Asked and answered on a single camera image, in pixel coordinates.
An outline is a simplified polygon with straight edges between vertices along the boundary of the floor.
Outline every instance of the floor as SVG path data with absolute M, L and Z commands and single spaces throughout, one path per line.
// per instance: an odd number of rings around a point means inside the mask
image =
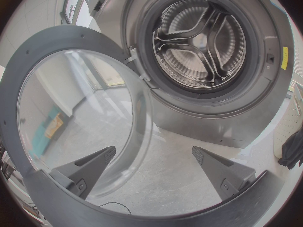
M 191 153 L 192 146 L 252 167 L 256 176 L 269 169 L 287 179 L 290 171 L 279 165 L 273 154 L 273 130 L 289 102 L 286 98 L 272 122 L 246 149 L 214 145 L 154 126 L 147 155 L 135 175 L 117 191 L 90 198 L 89 202 L 97 206 L 119 202 L 132 214 L 144 216 L 185 214 L 220 203 L 219 195 Z M 127 141 L 131 122 L 126 89 L 97 91 L 75 110 L 66 130 L 52 142 L 43 160 L 52 169 L 111 145 L 116 146 L 117 156 Z M 128 213 L 115 203 L 103 207 Z

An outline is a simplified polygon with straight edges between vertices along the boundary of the front-load washing machine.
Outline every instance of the front-load washing machine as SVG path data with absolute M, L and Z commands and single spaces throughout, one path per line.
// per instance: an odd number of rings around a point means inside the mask
M 294 40 L 276 0 L 100 0 L 94 17 L 150 87 L 160 128 L 245 148 L 286 96 Z

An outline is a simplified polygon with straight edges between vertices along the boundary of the wall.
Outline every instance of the wall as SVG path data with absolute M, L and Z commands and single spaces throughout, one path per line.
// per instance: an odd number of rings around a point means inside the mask
M 64 0 L 23 0 L 0 36 L 0 65 L 6 67 L 18 47 L 33 34 L 61 24 Z

